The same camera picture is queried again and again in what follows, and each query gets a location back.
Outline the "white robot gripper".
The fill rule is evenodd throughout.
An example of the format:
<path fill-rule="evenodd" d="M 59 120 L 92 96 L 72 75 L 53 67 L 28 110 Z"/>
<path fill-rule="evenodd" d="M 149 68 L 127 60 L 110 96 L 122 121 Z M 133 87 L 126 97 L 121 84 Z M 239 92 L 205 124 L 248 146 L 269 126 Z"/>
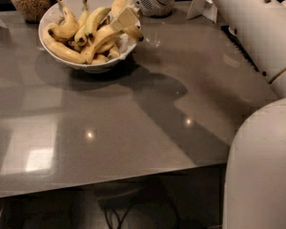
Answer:
<path fill-rule="evenodd" d="M 175 0 L 133 0 L 134 4 L 145 16 L 156 16 L 172 5 Z M 125 7 L 112 20 L 110 27 L 114 32 L 123 31 L 138 21 L 138 14 L 131 8 Z"/>

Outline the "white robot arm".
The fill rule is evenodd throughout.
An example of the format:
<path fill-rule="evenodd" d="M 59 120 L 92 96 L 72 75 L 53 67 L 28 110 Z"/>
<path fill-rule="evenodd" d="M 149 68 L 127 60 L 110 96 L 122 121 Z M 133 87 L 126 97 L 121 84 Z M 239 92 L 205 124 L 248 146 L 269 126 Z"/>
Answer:
<path fill-rule="evenodd" d="M 146 16 L 174 0 L 132 0 Z M 277 0 L 211 0 L 273 100 L 241 124 L 226 166 L 222 229 L 286 229 L 286 7 Z"/>

